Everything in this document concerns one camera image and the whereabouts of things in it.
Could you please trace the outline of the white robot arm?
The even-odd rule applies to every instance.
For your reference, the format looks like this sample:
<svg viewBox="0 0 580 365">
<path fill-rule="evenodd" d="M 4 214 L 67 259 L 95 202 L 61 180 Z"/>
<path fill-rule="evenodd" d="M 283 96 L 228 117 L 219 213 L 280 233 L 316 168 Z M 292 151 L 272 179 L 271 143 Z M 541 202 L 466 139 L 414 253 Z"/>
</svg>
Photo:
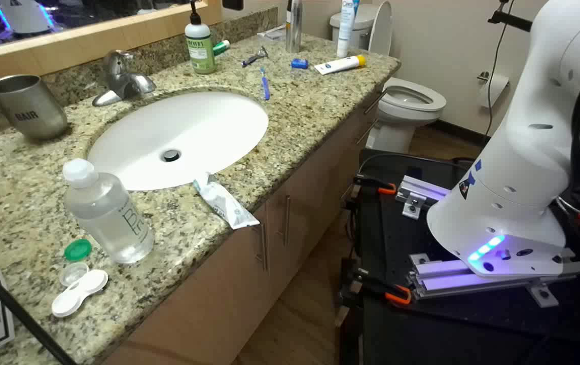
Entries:
<svg viewBox="0 0 580 365">
<path fill-rule="evenodd" d="M 558 275 L 567 233 L 551 200 L 578 179 L 580 0 L 547 0 L 504 122 L 426 222 L 480 275 Z"/>
</svg>

